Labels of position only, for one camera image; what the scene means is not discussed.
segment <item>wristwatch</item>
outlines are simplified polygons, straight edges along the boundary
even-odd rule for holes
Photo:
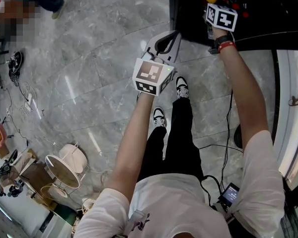
[[[219,49],[219,46],[224,42],[233,42],[233,37],[231,34],[223,35],[217,39],[214,40],[214,45],[216,49]]]

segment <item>wire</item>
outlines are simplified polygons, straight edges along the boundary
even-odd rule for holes
[[[211,176],[211,175],[207,175],[207,176],[204,176],[204,177],[205,178],[211,177],[217,183],[220,194],[222,193],[221,192],[221,186],[220,186],[220,183],[219,183],[218,179],[216,179],[214,176]]]
[[[101,172],[97,172],[97,171],[94,171],[94,170],[91,170],[89,169],[88,171],[92,172],[92,173],[95,173],[95,174],[102,174],[104,172],[107,172],[107,171],[112,171],[111,169],[105,169],[104,171],[101,171]]]
[[[9,97],[10,97],[10,106],[9,106],[9,108],[8,108],[8,111],[9,111],[10,108],[11,108],[11,106],[12,106],[12,98],[11,98],[10,92],[9,92],[9,90],[8,90],[7,88],[6,88],[4,91],[8,91],[8,94],[9,94]],[[28,146],[29,146],[29,140],[21,134],[21,130],[18,129],[17,126],[15,125],[14,120],[13,120],[13,117],[12,117],[12,113],[13,113],[13,111],[11,111],[11,115],[10,115],[10,117],[11,117],[11,121],[12,121],[12,123],[13,123],[13,125],[14,125],[16,131],[20,134],[20,136],[21,136],[22,138],[24,138],[24,139],[26,140],[26,148],[21,152],[21,154],[22,154],[22,153],[24,153],[24,152],[26,151],[26,149],[28,148]]]
[[[10,108],[11,108],[11,106],[12,106],[12,99],[11,99],[11,95],[10,95],[10,92],[9,92],[9,89],[3,89],[3,91],[8,91],[8,94],[9,94],[9,96],[10,96],[10,101],[11,101],[11,103],[10,103],[10,107],[8,108],[8,111],[10,110]]]
[[[49,198],[49,199],[55,201],[55,198],[52,198],[51,194],[50,194],[48,191],[46,191],[46,192],[43,192],[43,191],[42,191],[42,189],[44,189],[44,188],[48,188],[48,190],[49,190],[49,189],[52,188],[52,187],[59,188],[61,191],[63,191],[63,192],[67,195],[67,197],[68,197],[71,201],[73,201],[75,204],[77,204],[77,205],[79,205],[79,206],[81,207],[81,204],[75,202],[75,200],[72,199],[72,197],[70,196],[70,194],[68,194],[64,188],[62,188],[62,187],[59,186],[59,185],[56,185],[55,183],[49,183],[49,184],[43,186],[43,187],[40,189],[40,192],[42,193],[42,195],[43,195],[44,197]]]
[[[202,186],[202,183],[200,183],[200,185],[201,185],[201,188],[208,194],[209,206],[211,207],[211,195],[209,194],[209,192],[206,189],[204,189],[204,187]]]
[[[230,93],[230,101],[229,101],[229,109],[228,109],[228,113],[226,115],[226,121],[227,121],[227,141],[226,141],[226,147],[225,147],[225,155],[224,155],[224,160],[223,160],[223,167],[222,167],[222,173],[221,173],[221,183],[220,186],[221,188],[224,190],[224,182],[223,182],[223,178],[224,178],[224,169],[226,167],[227,161],[228,161],[228,141],[230,138],[230,129],[229,129],[229,117],[230,117],[230,111],[232,109],[232,99],[233,99],[233,90],[231,90]]]
[[[298,33],[298,30],[297,31],[285,31],[285,32],[278,32],[278,33],[270,33],[270,34],[261,34],[261,35],[256,35],[256,36],[252,36],[252,37],[247,37],[247,38],[244,38],[244,39],[239,39],[239,40],[236,40],[235,42],[245,41],[245,40],[248,40],[248,39],[253,39],[253,38],[258,38],[258,37],[263,37],[263,36],[268,36],[268,35],[286,34],[286,33]]]
[[[32,94],[32,97],[33,97],[32,100],[35,103],[35,109],[38,109],[38,107],[37,107],[37,105],[38,105],[38,98],[37,98],[37,95],[36,95],[36,92],[35,92],[34,88],[28,82],[23,82],[20,90],[21,90],[21,93],[22,93],[23,96],[24,95],[25,96],[29,96],[30,90],[32,90],[32,92],[33,92],[33,94]]]
[[[19,77],[17,78],[16,82],[18,83],[17,86],[19,87],[19,90],[20,90],[21,94],[23,95],[24,99],[25,99],[26,101],[29,101],[29,100],[24,96],[24,94],[23,94],[23,92],[22,92],[22,90],[21,90],[21,88],[20,88]]]
[[[231,93],[230,93],[229,108],[228,108],[228,113],[226,115],[226,122],[227,122],[227,140],[226,140],[226,145],[224,146],[224,145],[218,145],[218,144],[210,144],[210,145],[207,145],[207,146],[204,146],[204,147],[199,148],[199,149],[204,149],[204,148],[207,148],[207,147],[210,147],[210,146],[221,146],[221,147],[225,147],[223,167],[222,167],[222,170],[221,170],[221,183],[219,183],[219,181],[214,176],[211,176],[211,175],[204,176],[205,178],[211,177],[212,179],[215,180],[215,182],[217,183],[217,186],[218,186],[218,189],[219,189],[220,194],[222,194],[223,190],[225,190],[223,179],[224,179],[224,169],[225,169],[226,164],[227,164],[227,161],[228,161],[228,148],[237,150],[237,151],[239,151],[239,152],[242,153],[241,150],[228,146],[228,142],[229,142],[229,138],[230,138],[229,118],[230,118],[230,111],[232,109],[232,100],[233,100],[233,90],[231,90]],[[201,185],[201,188],[208,194],[208,197],[209,197],[209,206],[211,206],[211,196],[210,196],[209,192],[202,186],[202,183],[200,183],[200,185]]]
[[[207,145],[207,146],[201,147],[201,148],[199,148],[199,150],[200,150],[200,149],[207,148],[207,147],[210,147],[210,146],[221,146],[221,147],[226,147],[226,145],[217,145],[217,144],[211,144],[211,145]],[[233,149],[233,150],[236,150],[236,151],[239,151],[239,152],[243,153],[243,151],[241,151],[241,150],[239,150],[239,149],[237,149],[237,148],[230,147],[230,146],[228,146],[228,148],[230,148],[230,149]]]
[[[52,145],[55,145],[57,148],[61,149],[61,147],[58,146],[55,142],[52,142],[51,140],[49,140],[49,139],[47,139],[47,138],[45,138],[45,137],[43,137],[43,136],[41,136],[41,135],[38,135],[38,136],[39,136],[39,137],[42,137],[42,138],[45,139],[46,141],[50,142]]]

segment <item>marble floor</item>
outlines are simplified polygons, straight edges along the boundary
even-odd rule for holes
[[[52,20],[50,12],[40,10],[35,20],[23,26],[20,30],[23,37],[10,43],[10,52],[19,49],[24,52],[19,81],[35,89],[38,112],[22,115],[19,107],[23,97],[10,81],[7,67],[2,66],[0,71],[4,87],[11,94],[10,112],[14,122],[40,160],[44,161],[48,154],[57,155],[66,143],[79,142],[91,170],[101,172],[113,168],[120,140],[136,104],[137,91],[131,81],[135,60],[152,36],[169,30],[168,3],[168,0],[66,0],[58,20]],[[192,134],[197,147],[225,144],[227,138],[225,116],[231,89],[223,63],[207,49],[182,40],[177,59],[178,75],[185,76],[189,84],[194,115]],[[272,54],[249,51],[241,55],[264,93],[272,128],[275,106]],[[175,99],[174,83],[170,83],[154,101],[155,106],[164,108],[167,120],[171,119]],[[1,119],[9,105],[8,93],[0,92]],[[8,121],[6,129],[15,133],[15,138],[9,139],[9,148],[24,150],[25,139]],[[233,103],[232,134],[238,124]],[[234,147],[232,137],[229,146]],[[224,151],[217,146],[200,150],[205,174],[221,178]],[[241,160],[240,152],[229,149],[225,184],[240,185]],[[88,172],[82,186],[71,194],[74,201],[58,200],[78,207],[83,197],[101,189],[100,178],[101,175]],[[216,184],[207,180],[203,185],[215,201]]]

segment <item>electronic device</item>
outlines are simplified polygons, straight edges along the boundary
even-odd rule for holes
[[[15,82],[20,76],[20,68],[23,62],[23,54],[20,51],[14,52],[6,63],[9,67],[9,77]]]
[[[237,199],[239,188],[230,183],[224,192],[219,196],[219,201],[221,201],[227,207],[230,207]]]
[[[206,20],[214,27],[234,32],[237,12],[225,6],[208,3]]]
[[[181,34],[175,30],[163,32],[148,41],[134,68],[133,83],[138,91],[159,96],[173,80],[180,42]]]

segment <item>printed graphic on shirt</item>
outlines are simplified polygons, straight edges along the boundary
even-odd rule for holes
[[[147,217],[146,217],[146,219],[145,219],[144,222],[142,222],[142,221],[136,222],[136,223],[134,224],[133,229],[131,229],[131,231],[135,230],[135,227],[137,227],[140,231],[144,230],[144,228],[145,228],[145,224],[146,224],[147,222],[150,221],[150,220],[148,219],[149,216],[150,216],[150,213],[147,214]]]

